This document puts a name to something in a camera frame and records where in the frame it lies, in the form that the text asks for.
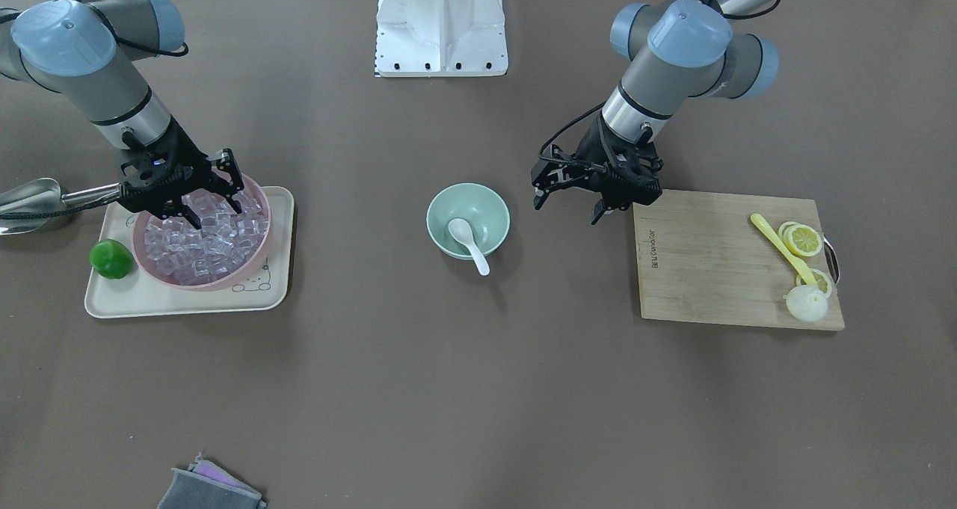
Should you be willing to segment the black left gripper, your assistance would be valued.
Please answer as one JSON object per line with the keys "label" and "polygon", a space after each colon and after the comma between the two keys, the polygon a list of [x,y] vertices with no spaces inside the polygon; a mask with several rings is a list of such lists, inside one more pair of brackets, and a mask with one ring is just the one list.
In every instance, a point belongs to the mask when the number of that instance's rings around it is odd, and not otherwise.
{"label": "black left gripper", "polygon": [[594,226],[611,209],[655,203],[662,195],[659,170],[663,161],[657,155],[652,141],[655,131],[650,125],[639,127],[637,141],[627,141],[608,127],[602,115],[579,142],[576,152],[561,151],[556,139],[588,115],[579,115],[544,141],[531,169],[531,185],[537,211],[559,190],[580,188],[598,193],[600,200],[591,212]]}

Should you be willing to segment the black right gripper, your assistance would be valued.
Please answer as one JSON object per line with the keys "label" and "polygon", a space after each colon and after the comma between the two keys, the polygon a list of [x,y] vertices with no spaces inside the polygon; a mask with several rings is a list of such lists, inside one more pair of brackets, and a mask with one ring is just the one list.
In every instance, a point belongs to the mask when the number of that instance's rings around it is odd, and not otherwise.
{"label": "black right gripper", "polygon": [[184,196],[205,190],[222,196],[236,214],[243,213],[237,196],[244,181],[232,149],[222,149],[218,157],[209,158],[174,118],[151,144],[140,142],[138,135],[127,126],[120,131],[117,201],[122,207],[132,213],[178,214],[201,230],[201,219]]}

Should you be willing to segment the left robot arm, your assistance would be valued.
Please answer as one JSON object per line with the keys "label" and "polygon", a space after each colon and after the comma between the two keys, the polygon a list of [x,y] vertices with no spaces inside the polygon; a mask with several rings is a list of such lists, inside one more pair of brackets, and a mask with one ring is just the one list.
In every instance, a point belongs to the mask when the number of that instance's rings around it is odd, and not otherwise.
{"label": "left robot arm", "polygon": [[533,206],[576,188],[598,194],[591,212],[653,205],[662,195],[663,166],[655,141],[687,99],[759,96],[775,80],[778,49],[732,23],[769,14],[782,0],[666,0],[629,4],[613,19],[609,43],[630,65],[574,152],[547,138],[530,172]]}

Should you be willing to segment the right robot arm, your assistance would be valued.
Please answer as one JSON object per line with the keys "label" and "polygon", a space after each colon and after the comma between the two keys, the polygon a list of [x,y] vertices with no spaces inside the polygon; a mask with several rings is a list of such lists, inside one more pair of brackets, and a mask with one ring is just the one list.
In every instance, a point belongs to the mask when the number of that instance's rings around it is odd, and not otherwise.
{"label": "right robot arm", "polygon": [[119,203],[158,219],[200,218],[185,196],[205,190],[242,213],[244,182],[230,149],[209,158],[185,133],[135,62],[188,54],[185,23],[170,0],[45,0],[2,9],[2,76],[65,96],[116,152],[117,183],[79,193],[77,206],[2,212],[48,220]]}

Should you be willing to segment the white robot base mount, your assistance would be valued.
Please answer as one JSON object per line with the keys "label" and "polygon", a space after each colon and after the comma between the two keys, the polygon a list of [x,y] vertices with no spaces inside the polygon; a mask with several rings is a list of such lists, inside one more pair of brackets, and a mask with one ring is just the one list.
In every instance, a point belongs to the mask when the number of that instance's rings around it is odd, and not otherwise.
{"label": "white robot base mount", "polygon": [[508,72],[503,0],[377,0],[374,73],[383,78]]}

